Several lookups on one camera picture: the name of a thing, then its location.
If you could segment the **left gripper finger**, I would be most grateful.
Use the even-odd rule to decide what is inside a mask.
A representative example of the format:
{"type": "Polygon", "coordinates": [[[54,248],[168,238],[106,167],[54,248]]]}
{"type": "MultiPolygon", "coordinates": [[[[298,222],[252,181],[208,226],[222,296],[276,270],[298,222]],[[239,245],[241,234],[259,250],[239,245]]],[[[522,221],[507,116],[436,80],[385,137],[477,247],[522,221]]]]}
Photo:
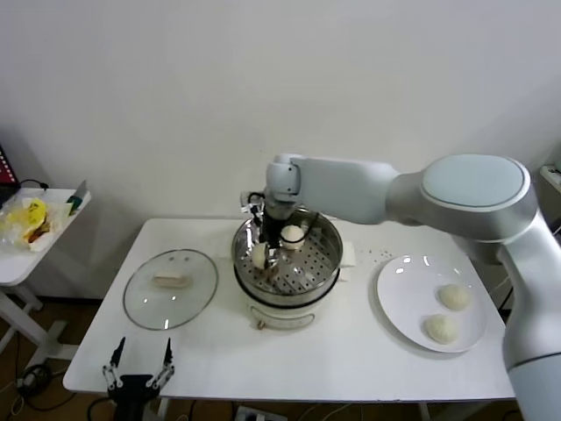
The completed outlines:
{"type": "Polygon", "coordinates": [[[163,389],[174,375],[174,371],[172,344],[171,339],[168,339],[161,370],[146,383],[146,386],[149,389],[163,389]]]}
{"type": "Polygon", "coordinates": [[[117,348],[113,351],[110,357],[110,362],[103,366],[103,377],[108,389],[119,389],[124,386],[124,382],[121,380],[120,374],[117,370],[124,350],[124,343],[125,337],[122,337],[117,348]]]}

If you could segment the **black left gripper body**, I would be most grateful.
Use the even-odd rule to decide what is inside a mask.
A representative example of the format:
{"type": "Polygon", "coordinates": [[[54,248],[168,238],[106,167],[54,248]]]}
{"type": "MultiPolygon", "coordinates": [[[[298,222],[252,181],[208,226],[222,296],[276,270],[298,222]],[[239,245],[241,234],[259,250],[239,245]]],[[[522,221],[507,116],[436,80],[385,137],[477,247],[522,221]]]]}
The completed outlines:
{"type": "Polygon", "coordinates": [[[109,398],[116,405],[114,420],[143,420],[145,407],[158,396],[157,389],[146,385],[151,379],[151,375],[123,375],[123,385],[108,391],[109,398]]]}

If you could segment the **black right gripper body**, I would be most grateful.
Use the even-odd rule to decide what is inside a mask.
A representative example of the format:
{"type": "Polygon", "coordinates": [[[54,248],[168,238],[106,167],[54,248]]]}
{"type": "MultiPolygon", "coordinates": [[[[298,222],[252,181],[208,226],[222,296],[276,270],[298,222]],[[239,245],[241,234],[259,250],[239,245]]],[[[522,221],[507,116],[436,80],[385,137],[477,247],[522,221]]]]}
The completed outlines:
{"type": "Polygon", "coordinates": [[[264,209],[261,227],[262,241],[266,242],[270,248],[279,248],[282,229],[283,220],[272,217],[268,210],[264,209]]]}

